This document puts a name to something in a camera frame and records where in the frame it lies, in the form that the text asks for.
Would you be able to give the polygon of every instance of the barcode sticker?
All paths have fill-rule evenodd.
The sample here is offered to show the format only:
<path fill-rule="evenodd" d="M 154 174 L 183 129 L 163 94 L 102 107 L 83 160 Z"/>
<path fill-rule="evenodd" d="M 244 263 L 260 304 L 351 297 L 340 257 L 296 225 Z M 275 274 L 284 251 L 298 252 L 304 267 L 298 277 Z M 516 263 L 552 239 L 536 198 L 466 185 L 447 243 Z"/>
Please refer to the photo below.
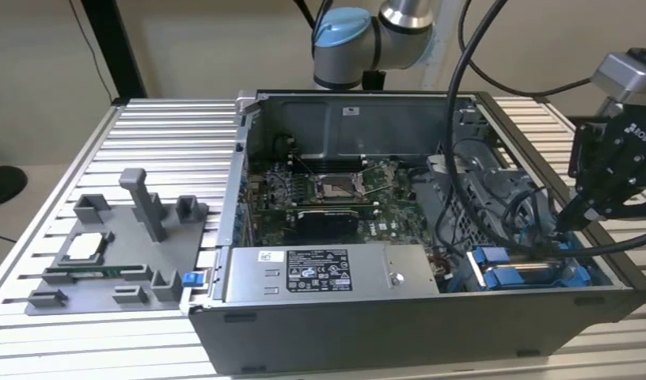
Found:
<path fill-rule="evenodd" d="M 256 261 L 268 263 L 282 263 L 284 257 L 283 251 L 259 251 L 256 254 Z"/>

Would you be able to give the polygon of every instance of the power supply label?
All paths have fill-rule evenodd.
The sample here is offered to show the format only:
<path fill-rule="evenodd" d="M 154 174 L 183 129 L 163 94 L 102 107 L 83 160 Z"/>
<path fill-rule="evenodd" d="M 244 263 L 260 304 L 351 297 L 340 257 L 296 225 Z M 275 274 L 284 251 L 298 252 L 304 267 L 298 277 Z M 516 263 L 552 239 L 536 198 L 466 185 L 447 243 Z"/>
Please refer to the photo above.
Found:
<path fill-rule="evenodd" d="M 291 293 L 352 290 L 346 249 L 287 251 L 287 290 Z"/>

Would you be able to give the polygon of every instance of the floor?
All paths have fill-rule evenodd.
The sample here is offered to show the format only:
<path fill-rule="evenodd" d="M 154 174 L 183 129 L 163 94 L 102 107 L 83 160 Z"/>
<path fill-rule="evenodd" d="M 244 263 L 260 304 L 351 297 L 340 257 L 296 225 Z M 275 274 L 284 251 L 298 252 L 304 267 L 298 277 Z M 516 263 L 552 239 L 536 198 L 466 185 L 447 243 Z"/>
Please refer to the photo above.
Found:
<path fill-rule="evenodd" d="M 0 205 L 0 235 L 16 239 L 36 214 L 40 204 L 59 181 L 67 165 L 18 166 L 27 174 L 27 187 L 22 192 Z M 7 255 L 12 244 L 0 240 L 0 263 Z"/>

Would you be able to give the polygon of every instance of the sticker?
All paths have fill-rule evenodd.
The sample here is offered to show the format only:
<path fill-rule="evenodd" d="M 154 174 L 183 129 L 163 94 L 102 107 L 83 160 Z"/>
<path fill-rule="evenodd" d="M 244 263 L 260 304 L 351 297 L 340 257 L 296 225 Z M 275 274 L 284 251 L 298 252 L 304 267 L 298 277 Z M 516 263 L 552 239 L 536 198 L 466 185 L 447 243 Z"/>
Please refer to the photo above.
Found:
<path fill-rule="evenodd" d="M 351 269 L 346 249 L 287 251 L 287 291 L 350 291 Z"/>
<path fill-rule="evenodd" d="M 360 113 L 359 107 L 343 107 L 342 116 L 358 116 Z"/>
<path fill-rule="evenodd" d="M 282 263 L 283 257 L 283 251 L 259 251 L 259 253 L 256 254 L 256 261 L 267 263 Z"/>

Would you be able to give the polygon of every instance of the black stand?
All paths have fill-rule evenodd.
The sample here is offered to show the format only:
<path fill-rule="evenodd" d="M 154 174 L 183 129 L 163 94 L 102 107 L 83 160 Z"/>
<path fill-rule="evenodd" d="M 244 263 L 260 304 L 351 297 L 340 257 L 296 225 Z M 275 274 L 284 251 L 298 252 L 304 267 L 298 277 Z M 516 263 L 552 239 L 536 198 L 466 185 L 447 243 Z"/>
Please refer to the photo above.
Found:
<path fill-rule="evenodd" d="M 8 201 L 27 185 L 27 175 L 12 166 L 0 166 L 0 204 Z"/>

